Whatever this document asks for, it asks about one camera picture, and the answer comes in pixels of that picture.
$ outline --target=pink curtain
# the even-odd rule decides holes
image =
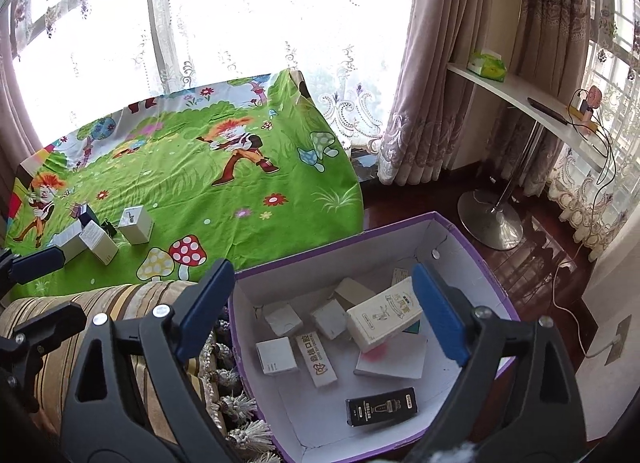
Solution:
[[[472,84],[447,71],[482,48],[491,0],[414,0],[396,98],[380,148],[378,177],[437,180],[454,151]]]
[[[0,214],[6,216],[18,165],[41,147],[15,77],[5,9],[0,13]]]
[[[584,74],[589,6],[589,0],[522,0],[511,74],[569,104]],[[496,176],[510,177],[532,127],[533,120],[516,109],[496,119],[486,155]],[[525,173],[527,196],[540,195],[561,149],[562,141],[545,130]]]

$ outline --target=orange hair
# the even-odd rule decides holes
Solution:
[[[47,187],[50,188],[54,188],[54,189],[61,189],[63,188],[63,186],[66,185],[66,183],[63,180],[60,180],[60,178],[53,174],[52,172],[43,172],[40,174],[37,174],[35,178],[33,178],[33,181],[31,182],[31,186],[33,188],[38,188],[41,187],[43,185],[46,185]]]
[[[238,126],[244,126],[252,121],[253,119],[251,117],[242,117],[239,119],[232,118],[232,119],[225,120],[224,122],[220,122],[219,124],[213,126],[209,130],[209,133],[204,135],[202,138],[206,138],[207,140],[212,140],[216,136],[220,136],[220,133],[224,133],[225,131],[228,131],[229,129],[233,129]]]

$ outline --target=green cartoon bedsheet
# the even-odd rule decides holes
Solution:
[[[144,205],[150,241],[118,233],[109,265],[85,250],[14,299],[197,281],[217,257],[247,268],[359,233],[363,221],[350,161],[289,71],[149,98],[62,136],[21,165],[6,246],[46,247],[75,202],[116,225]]]

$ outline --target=round metal base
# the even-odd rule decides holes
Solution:
[[[498,197],[486,190],[465,192],[458,200],[458,215],[469,233],[494,250],[511,250],[522,239],[522,222],[508,203],[492,212]]]

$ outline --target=large storage box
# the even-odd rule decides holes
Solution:
[[[445,358],[428,322],[420,319],[427,354],[420,380],[354,375],[359,350],[353,341],[322,339],[337,382],[316,388],[302,355],[300,370],[278,376],[262,372],[255,344],[274,338],[260,308],[288,301],[305,325],[309,312],[327,299],[338,283],[352,277],[376,293],[391,285],[394,268],[410,271],[430,262],[473,305],[486,305],[502,318],[518,320],[508,297],[476,250],[452,223],[424,214],[358,236],[238,273],[230,300],[232,339],[245,389],[258,402],[258,416],[273,430],[274,443],[289,463],[352,462],[371,458],[419,438],[446,399],[460,369]],[[507,360],[503,360],[501,370]],[[345,400],[414,387],[418,414],[402,423],[350,427]]]

